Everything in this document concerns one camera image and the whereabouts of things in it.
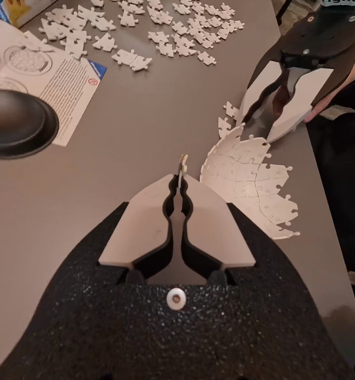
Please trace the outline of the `person's right hand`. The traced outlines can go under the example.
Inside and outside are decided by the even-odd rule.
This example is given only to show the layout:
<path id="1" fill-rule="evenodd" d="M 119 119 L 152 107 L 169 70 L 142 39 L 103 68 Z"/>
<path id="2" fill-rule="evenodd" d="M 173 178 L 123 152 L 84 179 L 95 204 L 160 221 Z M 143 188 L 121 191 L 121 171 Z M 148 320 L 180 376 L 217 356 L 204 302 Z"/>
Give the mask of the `person's right hand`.
<path id="1" fill-rule="evenodd" d="M 314 117 L 316 117 L 318 114 L 320 114 L 323 110 L 327 108 L 327 106 L 331 103 L 333 98 L 345 87 L 347 87 L 349 84 L 351 84 L 353 81 L 355 81 L 355 63 L 353 65 L 353 68 L 351 69 L 351 72 L 349 73 L 346 80 L 333 92 L 331 92 L 329 95 L 327 95 L 325 98 L 323 98 L 320 102 L 318 102 L 315 107 L 313 107 L 311 113 L 304 119 L 305 123 L 310 122 Z"/>

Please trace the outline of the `pile of white puzzle pieces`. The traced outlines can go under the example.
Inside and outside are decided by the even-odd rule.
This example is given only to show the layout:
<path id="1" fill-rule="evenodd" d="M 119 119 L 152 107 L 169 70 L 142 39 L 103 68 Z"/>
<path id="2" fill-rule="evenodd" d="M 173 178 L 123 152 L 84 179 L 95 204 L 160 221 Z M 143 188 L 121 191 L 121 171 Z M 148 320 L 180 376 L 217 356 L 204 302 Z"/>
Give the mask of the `pile of white puzzle pieces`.
<path id="1" fill-rule="evenodd" d="M 134 72 L 147 70 L 151 57 L 140 54 L 135 42 L 120 45 L 119 32 L 144 26 L 142 38 L 151 43 L 152 55 L 172 59 L 198 56 L 207 66 L 215 65 L 212 49 L 230 34 L 242 30 L 228 4 L 219 7 L 201 1 L 89 1 L 75 8 L 66 3 L 47 11 L 38 28 L 47 42 L 57 41 L 65 52 L 80 60 L 87 57 L 86 44 L 106 52 L 119 66 Z"/>

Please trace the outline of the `paper puzzle leaflet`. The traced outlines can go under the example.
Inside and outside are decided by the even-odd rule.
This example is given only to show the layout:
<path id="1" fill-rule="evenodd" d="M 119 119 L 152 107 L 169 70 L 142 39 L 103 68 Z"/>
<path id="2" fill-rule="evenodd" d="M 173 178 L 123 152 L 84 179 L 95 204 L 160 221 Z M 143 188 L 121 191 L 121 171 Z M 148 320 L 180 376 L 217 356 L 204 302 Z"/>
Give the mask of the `paper puzzle leaflet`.
<path id="1" fill-rule="evenodd" d="M 55 145 L 67 146 L 106 70 L 0 19 L 0 90 L 31 94 L 49 104 L 59 120 Z"/>

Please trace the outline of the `colourful puzzle piece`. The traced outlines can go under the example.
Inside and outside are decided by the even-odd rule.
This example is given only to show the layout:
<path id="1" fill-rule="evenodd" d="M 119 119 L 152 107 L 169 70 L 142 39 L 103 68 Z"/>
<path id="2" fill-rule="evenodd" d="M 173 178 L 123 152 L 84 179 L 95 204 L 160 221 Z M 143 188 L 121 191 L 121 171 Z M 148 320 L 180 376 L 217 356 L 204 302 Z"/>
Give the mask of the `colourful puzzle piece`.
<path id="1" fill-rule="evenodd" d="M 181 188 L 182 179 L 185 173 L 187 172 L 187 165 L 186 165 L 187 159 L 188 159 L 188 155 L 182 154 L 179 160 L 178 174 L 177 174 L 178 175 L 178 184 L 177 184 L 178 189 Z"/>

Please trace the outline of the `blue puzzle box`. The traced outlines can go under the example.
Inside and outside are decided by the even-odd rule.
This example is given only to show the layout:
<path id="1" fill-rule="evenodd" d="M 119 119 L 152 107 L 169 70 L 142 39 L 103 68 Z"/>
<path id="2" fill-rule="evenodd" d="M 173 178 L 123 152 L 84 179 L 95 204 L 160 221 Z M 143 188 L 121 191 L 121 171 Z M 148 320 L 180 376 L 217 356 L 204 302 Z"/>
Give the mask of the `blue puzzle box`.
<path id="1" fill-rule="evenodd" d="M 0 0 L 0 19 L 20 28 L 56 0 Z"/>

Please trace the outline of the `person's dark trousers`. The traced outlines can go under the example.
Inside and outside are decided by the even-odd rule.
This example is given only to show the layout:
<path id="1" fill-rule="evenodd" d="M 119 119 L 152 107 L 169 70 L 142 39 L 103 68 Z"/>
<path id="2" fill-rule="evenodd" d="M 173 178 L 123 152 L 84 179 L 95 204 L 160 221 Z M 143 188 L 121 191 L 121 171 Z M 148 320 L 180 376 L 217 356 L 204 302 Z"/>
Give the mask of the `person's dark trousers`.
<path id="1" fill-rule="evenodd" d="M 355 273 L 355 113 L 306 124 L 348 271 Z"/>

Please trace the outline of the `white puzzle piece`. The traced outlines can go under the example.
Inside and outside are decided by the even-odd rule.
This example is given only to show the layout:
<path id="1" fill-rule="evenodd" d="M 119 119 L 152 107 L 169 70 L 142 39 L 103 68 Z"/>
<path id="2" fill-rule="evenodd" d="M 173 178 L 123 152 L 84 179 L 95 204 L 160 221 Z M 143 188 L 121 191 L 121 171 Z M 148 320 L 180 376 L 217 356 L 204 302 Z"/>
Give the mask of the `white puzzle piece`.
<path id="1" fill-rule="evenodd" d="M 223 105 L 223 109 L 228 117 L 233 118 L 235 121 L 238 119 L 239 109 L 232 106 L 232 104 L 227 101 L 225 105 Z"/>
<path id="2" fill-rule="evenodd" d="M 223 139 L 228 133 L 230 133 L 232 126 L 228 123 L 228 118 L 222 119 L 218 117 L 218 135 L 219 139 Z"/>

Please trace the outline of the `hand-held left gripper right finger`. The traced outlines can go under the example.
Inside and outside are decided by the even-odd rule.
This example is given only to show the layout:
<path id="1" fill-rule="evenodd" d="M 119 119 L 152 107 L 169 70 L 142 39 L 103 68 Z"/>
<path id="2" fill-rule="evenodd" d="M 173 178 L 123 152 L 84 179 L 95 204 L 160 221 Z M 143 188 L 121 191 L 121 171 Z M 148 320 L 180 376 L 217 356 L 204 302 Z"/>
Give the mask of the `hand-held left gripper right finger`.
<path id="1" fill-rule="evenodd" d="M 180 190 L 185 215 L 182 258 L 187 266 L 254 266 L 256 263 L 226 201 L 189 175 Z"/>

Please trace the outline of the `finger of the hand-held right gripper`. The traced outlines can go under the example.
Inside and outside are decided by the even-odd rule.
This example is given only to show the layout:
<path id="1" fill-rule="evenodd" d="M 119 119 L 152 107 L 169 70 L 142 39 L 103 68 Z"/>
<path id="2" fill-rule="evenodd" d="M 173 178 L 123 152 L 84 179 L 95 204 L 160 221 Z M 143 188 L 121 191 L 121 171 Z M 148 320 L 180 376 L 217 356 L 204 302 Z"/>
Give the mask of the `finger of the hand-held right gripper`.
<path id="1" fill-rule="evenodd" d="M 279 62 L 269 61 L 262 71 L 251 80 L 237 116 L 236 126 L 258 119 L 265 110 L 267 99 L 275 92 L 283 79 L 283 68 Z"/>
<path id="2" fill-rule="evenodd" d="M 312 102 L 332 72 L 332 68 L 318 68 L 302 72 L 299 76 L 300 69 L 291 69 L 287 88 L 292 89 L 292 97 L 284 106 L 280 117 L 273 123 L 266 138 L 267 142 L 275 142 L 296 129 L 312 111 Z"/>

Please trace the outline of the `partly built puzzle ball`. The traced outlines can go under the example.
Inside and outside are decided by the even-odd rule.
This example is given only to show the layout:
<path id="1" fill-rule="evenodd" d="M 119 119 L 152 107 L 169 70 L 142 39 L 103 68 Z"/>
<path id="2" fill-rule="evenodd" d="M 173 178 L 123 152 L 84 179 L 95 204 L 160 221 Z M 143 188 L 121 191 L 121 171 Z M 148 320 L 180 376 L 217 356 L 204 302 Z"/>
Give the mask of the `partly built puzzle ball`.
<path id="1" fill-rule="evenodd" d="M 289 194 L 279 195 L 293 167 L 263 163 L 271 158 L 270 144 L 253 135 L 242 140 L 244 127 L 242 123 L 222 135 L 209 151 L 199 181 L 236 206 L 272 240 L 299 236 L 299 231 L 288 229 L 298 217 L 298 206 Z"/>

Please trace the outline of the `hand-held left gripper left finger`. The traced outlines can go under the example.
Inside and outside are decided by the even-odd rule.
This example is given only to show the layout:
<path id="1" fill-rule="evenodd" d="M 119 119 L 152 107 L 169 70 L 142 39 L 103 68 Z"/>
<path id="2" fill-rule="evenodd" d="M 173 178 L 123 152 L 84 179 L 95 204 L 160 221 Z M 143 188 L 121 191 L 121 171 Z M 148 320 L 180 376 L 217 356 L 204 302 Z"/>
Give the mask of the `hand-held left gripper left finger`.
<path id="1" fill-rule="evenodd" d="M 167 240 L 168 217 L 162 206 L 170 195 L 168 174 L 138 192 L 128 203 L 99 258 L 108 266 L 135 266 L 138 259 Z"/>

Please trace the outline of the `black round ball stand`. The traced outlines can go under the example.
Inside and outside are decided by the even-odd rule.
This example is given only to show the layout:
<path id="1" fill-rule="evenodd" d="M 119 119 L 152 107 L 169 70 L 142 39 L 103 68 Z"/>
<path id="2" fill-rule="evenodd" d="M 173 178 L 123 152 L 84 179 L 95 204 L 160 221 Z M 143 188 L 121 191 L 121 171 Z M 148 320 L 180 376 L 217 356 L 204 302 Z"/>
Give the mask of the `black round ball stand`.
<path id="1" fill-rule="evenodd" d="M 38 154 L 58 132 L 59 119 L 49 104 L 31 94 L 0 90 L 0 160 Z"/>

